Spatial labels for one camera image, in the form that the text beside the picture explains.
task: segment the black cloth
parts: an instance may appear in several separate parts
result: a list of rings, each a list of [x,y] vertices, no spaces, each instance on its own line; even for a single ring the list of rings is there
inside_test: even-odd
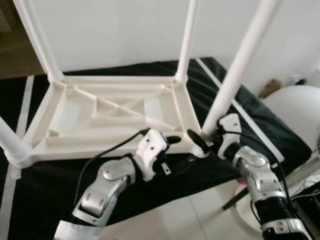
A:
[[[226,70],[213,58],[202,58],[208,68],[222,81]],[[67,75],[124,75],[124,76],[172,76],[177,69],[177,61],[153,62],[131,66],[69,72]],[[218,92],[209,76],[195,60],[188,69],[187,89],[200,125],[202,126],[213,100]],[[46,76],[36,76],[33,84],[28,123],[31,122],[45,91],[48,88]],[[292,172],[311,155],[307,145],[278,119],[263,103],[244,86],[236,100],[243,106],[258,126],[266,133],[283,154],[286,173]],[[229,113],[237,111],[231,107]],[[243,132],[255,135],[248,124],[241,120]],[[241,143],[261,152],[274,163],[274,156],[260,144],[241,137]],[[177,162],[185,154],[169,155],[169,161]],[[21,179],[16,183],[9,240],[51,240],[59,220],[67,218],[81,168],[87,159],[38,162],[23,169]],[[93,164],[82,182],[82,192],[94,180],[103,159]],[[118,203],[108,224],[141,214],[172,200],[182,198],[239,177],[239,172],[226,160],[211,154],[184,174],[167,178],[155,178],[150,182],[139,182],[119,196]]]

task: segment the black wire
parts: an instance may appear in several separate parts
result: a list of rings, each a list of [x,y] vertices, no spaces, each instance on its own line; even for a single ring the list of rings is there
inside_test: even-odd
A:
[[[260,219],[258,218],[258,216],[256,215],[255,211],[254,211],[254,207],[253,207],[253,202],[252,200],[250,201],[250,208],[251,208],[251,211],[253,213],[253,215],[255,216],[255,219],[258,221],[258,223],[261,225],[261,221]]]
[[[223,131],[223,133],[225,134],[238,134],[238,135],[241,135],[241,136],[244,136],[244,137],[247,137],[249,139],[252,139],[254,140],[255,142],[257,142],[258,144],[260,144],[261,146],[263,146],[266,150],[269,151],[269,153],[271,153],[273,156],[274,156],[274,160],[276,161],[276,164],[278,165],[279,169],[280,169],[280,173],[281,173],[281,176],[282,176],[282,182],[283,182],[283,188],[284,188],[284,192],[285,192],[285,196],[286,196],[286,199],[288,201],[288,204],[289,206],[292,208],[292,210],[294,212],[296,212],[296,209],[291,201],[291,198],[290,198],[290,195],[289,195],[289,191],[288,191],[288,185],[287,185],[287,181],[286,181],[286,175],[285,175],[285,171],[281,165],[281,163],[279,162],[279,160],[277,159],[277,156],[275,156],[275,154],[269,149],[267,148],[267,146],[258,138],[250,135],[250,134],[246,134],[246,133],[243,133],[243,132],[236,132],[236,131]]]
[[[82,170],[81,170],[81,173],[80,173],[80,176],[79,176],[79,179],[78,179],[78,183],[77,183],[77,186],[76,186],[76,190],[75,190],[75,195],[74,195],[74,200],[73,200],[73,207],[76,206],[77,204],[77,200],[78,200],[78,195],[79,195],[79,189],[80,189],[80,184],[81,184],[81,180],[82,180],[82,177],[84,175],[84,172],[86,170],[86,168],[88,167],[89,164],[91,164],[93,161],[101,158],[103,155],[106,155],[118,148],[120,148],[121,146],[127,144],[128,142],[130,142],[131,140],[133,140],[134,138],[136,138],[139,134],[144,134],[146,130],[140,130],[138,131],[136,134],[134,134],[133,136],[129,137],[127,140],[119,143],[118,145],[108,149],[108,150],[105,150],[103,152],[100,152],[99,154],[95,155],[93,158],[91,158],[89,161],[87,161],[85,163],[85,165],[83,166]]]

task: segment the floor tile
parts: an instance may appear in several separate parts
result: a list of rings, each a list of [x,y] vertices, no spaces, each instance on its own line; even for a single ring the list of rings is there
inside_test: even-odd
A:
[[[260,240],[262,236],[238,217],[235,208],[222,206],[230,200],[239,184],[233,180],[190,196],[206,238],[229,240]]]
[[[102,240],[206,240],[188,197],[107,226]]]

